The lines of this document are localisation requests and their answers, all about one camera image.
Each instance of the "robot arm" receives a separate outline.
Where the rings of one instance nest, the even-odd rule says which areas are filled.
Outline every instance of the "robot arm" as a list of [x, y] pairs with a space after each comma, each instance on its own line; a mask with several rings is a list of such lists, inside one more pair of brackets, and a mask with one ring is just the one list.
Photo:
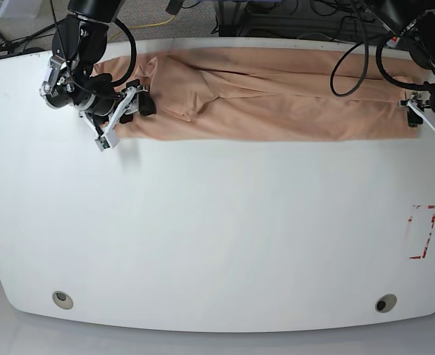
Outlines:
[[[131, 120], [131, 114], [147, 116], [155, 113], [155, 105], [145, 86], [138, 81], [127, 83], [135, 66], [135, 41], [116, 16], [125, 0], [70, 0], [71, 12], [56, 24], [53, 56], [40, 93], [52, 108], [74, 106], [98, 137], [101, 149], [114, 147], [118, 138], [114, 133], [117, 122]], [[435, 0], [365, 0], [365, 5], [388, 29], [377, 48], [377, 66], [391, 84], [415, 91], [413, 98], [402, 103], [415, 116], [433, 126], [424, 114], [425, 108], [435, 113], [435, 84], [407, 84], [392, 78], [383, 68], [382, 50], [390, 38], [396, 36], [408, 45], [414, 61], [435, 74], [435, 15], [427, 12], [435, 8]], [[183, 0], [170, 0], [167, 11], [176, 15]], [[92, 68], [103, 56], [107, 45], [109, 24], [115, 22], [127, 35], [131, 44], [131, 62], [123, 78], [112, 81], [110, 74], [92, 77]], [[115, 87], [127, 84], [120, 92]], [[422, 101], [420, 92], [429, 92], [430, 101]]]
[[[70, 0], [71, 14], [57, 24], [53, 55], [40, 88], [48, 106], [59, 109], [72, 105], [80, 112], [97, 133], [96, 143], [101, 150], [117, 145], [113, 129], [117, 123], [131, 121], [136, 112], [143, 116], [155, 113], [148, 89], [140, 81], [127, 83], [135, 68], [137, 51], [132, 34], [116, 18], [123, 3], [124, 0]], [[113, 21], [131, 44], [129, 69], [117, 81], [107, 73], [91, 76], [94, 64], [106, 51], [107, 31]], [[125, 83], [125, 89], [115, 91], [115, 87]]]

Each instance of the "table surface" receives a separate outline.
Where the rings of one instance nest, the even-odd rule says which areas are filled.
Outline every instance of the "table surface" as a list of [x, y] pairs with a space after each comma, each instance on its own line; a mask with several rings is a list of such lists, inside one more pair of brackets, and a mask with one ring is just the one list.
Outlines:
[[[202, 38], [139, 51], [245, 46], [347, 48]], [[107, 58], [126, 53], [116, 44]], [[0, 279], [18, 310], [205, 332], [435, 312], [431, 132], [345, 143], [130, 139], [100, 153], [74, 109], [51, 110], [38, 96], [48, 56], [0, 61]], [[410, 259], [427, 233], [427, 257]], [[58, 308], [54, 291], [74, 307]], [[385, 294], [398, 303], [380, 314]]]
[[426, 355], [435, 314], [383, 325], [266, 334], [147, 331], [70, 322], [17, 311], [0, 282], [0, 355]]

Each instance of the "gray floor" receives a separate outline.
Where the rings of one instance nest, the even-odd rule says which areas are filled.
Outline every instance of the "gray floor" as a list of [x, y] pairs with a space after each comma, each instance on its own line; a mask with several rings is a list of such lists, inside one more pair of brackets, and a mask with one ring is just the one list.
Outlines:
[[[186, 0], [185, 6], [194, 4], [197, 0]], [[65, 17], [67, 14], [67, 5], [69, 0], [53, 0], [57, 19]], [[170, 15], [165, 12], [169, 0], [126, 0], [118, 17], [127, 26], [139, 24], [153, 24], [166, 21]], [[185, 37], [207, 37], [215, 28], [215, 11], [213, 1], [202, 1], [198, 6], [192, 9], [182, 10], [172, 22], [159, 27], [150, 27], [140, 30], [134, 30], [133, 35], [137, 40], [156, 39], [156, 38], [185, 38]], [[272, 13], [289, 14], [297, 6], [296, 16], [301, 16], [309, 11], [309, 2], [304, 0], [283, 0], [283, 3]], [[272, 6], [273, 1], [263, 4], [262, 6]], [[43, 0], [40, 12], [35, 19], [19, 18], [0, 18], [0, 31], [9, 40], [27, 36], [40, 30], [43, 27], [52, 24], [53, 18], [50, 11], [50, 2]], [[118, 28], [113, 25], [109, 33], [115, 33]], [[123, 36], [119, 36], [115, 41], [124, 41]], [[28, 47], [41, 47], [46, 50], [51, 48], [51, 37], [40, 38], [31, 41]]]

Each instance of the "beige cloth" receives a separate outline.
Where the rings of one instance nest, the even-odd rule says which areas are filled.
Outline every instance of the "beige cloth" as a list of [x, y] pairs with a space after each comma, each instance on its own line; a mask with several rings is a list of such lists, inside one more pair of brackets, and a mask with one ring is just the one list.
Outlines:
[[[251, 141], [344, 141], [413, 138], [405, 93], [383, 81], [371, 58], [367, 79], [348, 98], [336, 98], [329, 76], [342, 53], [320, 50], [217, 48], [139, 55], [130, 80], [150, 85], [157, 114], [135, 115], [117, 125], [121, 138], [160, 140], [228, 138]], [[129, 57], [95, 66], [120, 78]], [[338, 70], [338, 92], [357, 82], [363, 55], [350, 55]], [[387, 71], [411, 82], [426, 72], [415, 63], [386, 58]]]

